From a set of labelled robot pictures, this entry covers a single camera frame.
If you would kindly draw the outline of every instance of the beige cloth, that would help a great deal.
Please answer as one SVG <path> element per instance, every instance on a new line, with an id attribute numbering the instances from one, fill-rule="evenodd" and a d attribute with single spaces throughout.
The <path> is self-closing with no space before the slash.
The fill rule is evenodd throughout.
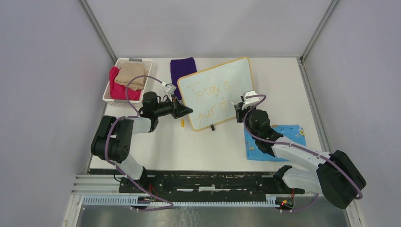
<path id="1" fill-rule="evenodd" d="M 118 75 L 115 77 L 114 82 L 117 84 L 121 84 L 123 86 L 127 86 L 128 82 L 132 80 L 134 77 L 147 75 L 149 70 L 145 68 L 143 63 L 123 63 L 121 65 L 120 71 Z M 128 88 L 136 91 L 139 89 L 143 89 L 146 82 L 146 77 L 138 78 L 134 80 Z"/>

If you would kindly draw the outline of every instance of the yellow whiteboard frame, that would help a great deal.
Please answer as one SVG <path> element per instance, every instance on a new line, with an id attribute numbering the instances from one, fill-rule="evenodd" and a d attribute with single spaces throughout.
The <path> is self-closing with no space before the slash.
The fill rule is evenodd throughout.
<path id="1" fill-rule="evenodd" d="M 252 88 L 255 90 L 255 85 L 254 85 L 254 83 L 253 83 L 253 74 L 252 74 L 252 68 L 251 68 L 251 61 L 249 60 L 248 57 L 237 58 L 237 59 L 234 59 L 234 60 L 231 60 L 231 61 L 227 61 L 227 62 L 225 62 L 225 63 L 222 63 L 222 64 L 220 64 L 220 65 L 216 65 L 216 66 L 213 66 L 213 67 L 211 67 L 211 68 L 208 68 L 208 69 L 205 69 L 205 70 L 201 70 L 201 71 L 198 71 L 198 72 L 194 72 L 193 74 L 189 74 L 189 75 L 186 75 L 186 76 L 183 76 L 183 77 L 179 78 L 178 81 L 177 81 L 177 85 L 178 85 L 178 89 L 180 90 L 181 97 L 183 98 L 184 105 L 186 105 L 186 104 L 185 104 L 184 96 L 183 96 L 183 94 L 181 93 L 181 88 L 180 88 L 180 80 L 181 80 L 181 79 L 186 78 L 186 77 L 190 77 L 190 76 L 193 76 L 193 75 L 195 75 L 195 74 L 198 74 L 198 73 L 201 73 L 201 72 L 204 72 L 204 71 L 208 71 L 208 70 L 211 70 L 211 69 L 220 67 L 220 66 L 222 66 L 222 65 L 226 65 L 226 64 L 229 64 L 229 63 L 232 63 L 232 62 L 241 60 L 241 59 L 247 59 L 247 60 L 248 60 L 249 72 L 251 73 Z M 188 117 L 188 118 L 189 118 L 189 122 L 191 123 L 192 129 L 194 129 L 193 124 L 192 124 L 192 121 L 191 121 L 191 118 L 190 118 L 190 117 Z M 230 118 L 228 118 L 228 119 L 222 120 L 222 121 L 217 122 L 217 123 L 215 123 L 215 124 L 220 124 L 220 123 L 222 123 L 222 122 L 225 122 L 225 121 L 230 120 L 230 119 L 233 119 L 233 118 L 235 118 L 235 117 L 230 117 Z M 206 127 L 204 127 L 204 128 L 201 128 L 201 129 L 194 129 L 194 130 L 195 130 L 195 131 L 200 131 L 200 130 L 206 129 L 206 128 L 208 128 L 208 127 L 209 127 L 209 126 L 206 126 Z"/>

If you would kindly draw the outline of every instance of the white table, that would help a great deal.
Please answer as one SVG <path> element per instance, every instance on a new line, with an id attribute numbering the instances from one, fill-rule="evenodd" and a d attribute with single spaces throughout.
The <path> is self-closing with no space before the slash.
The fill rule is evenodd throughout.
<path id="1" fill-rule="evenodd" d="M 151 76 L 171 82 L 171 58 L 152 59 Z M 206 69 L 232 58 L 195 58 L 197 70 Z M 255 90 L 267 95 L 258 106 L 267 111 L 271 124 L 299 124 L 304 128 L 306 144 L 321 149 L 305 87 L 296 58 L 250 58 Z M 153 83 L 153 91 L 163 96 L 163 88 Z M 136 115 L 127 107 L 107 106 L 105 115 Z M 277 171 L 289 162 L 250 161 L 246 159 L 243 125 L 231 119 L 215 125 L 216 130 L 194 131 L 188 116 L 181 119 L 159 118 L 153 133 L 135 134 L 130 153 L 146 169 L 200 171 Z M 93 157 L 90 168 L 113 168 Z"/>

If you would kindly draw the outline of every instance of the white wall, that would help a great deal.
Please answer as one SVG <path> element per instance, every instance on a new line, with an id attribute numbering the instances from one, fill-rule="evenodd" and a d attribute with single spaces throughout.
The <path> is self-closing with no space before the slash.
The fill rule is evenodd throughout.
<path id="1" fill-rule="evenodd" d="M 400 226 L 401 1 L 343 0 L 306 60 L 335 149 L 367 181 L 368 227 Z"/>
<path id="2" fill-rule="evenodd" d="M 60 226 L 112 63 L 76 0 L 0 10 L 0 226 Z"/>
<path id="3" fill-rule="evenodd" d="M 299 57 L 331 0 L 87 0 L 117 57 Z"/>

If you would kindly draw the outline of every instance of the robotic arm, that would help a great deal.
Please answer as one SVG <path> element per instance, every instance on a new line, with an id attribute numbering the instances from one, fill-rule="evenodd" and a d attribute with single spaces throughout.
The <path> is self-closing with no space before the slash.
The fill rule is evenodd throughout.
<path id="1" fill-rule="evenodd" d="M 129 155 L 132 134 L 153 132 L 157 127 L 158 117 L 170 114 L 176 119 L 193 112 L 172 94 L 173 85 L 166 87 L 169 88 L 166 101 L 159 101 L 154 92 L 146 92 L 143 96 L 143 107 L 139 110 L 141 117 L 123 119 L 117 122 L 111 132 L 111 135 L 116 136 L 109 140 L 108 158 L 139 184 L 146 181 L 147 174 L 146 169 Z M 247 92 L 241 96 L 242 102 L 234 104 L 237 122 L 244 123 L 263 153 L 285 158 L 306 169 L 283 166 L 274 175 L 278 184 L 283 184 L 283 188 L 323 193 L 328 201 L 341 209 L 345 209 L 354 199 L 361 198 L 360 190 L 366 186 L 366 181 L 344 152 L 337 150 L 330 154 L 311 150 L 277 133 L 271 128 L 266 111 L 256 109 L 260 103 L 257 96 L 254 91 Z M 104 116 L 92 141 L 92 154 L 102 160 L 106 160 L 107 135 L 116 120 L 116 117 Z"/>

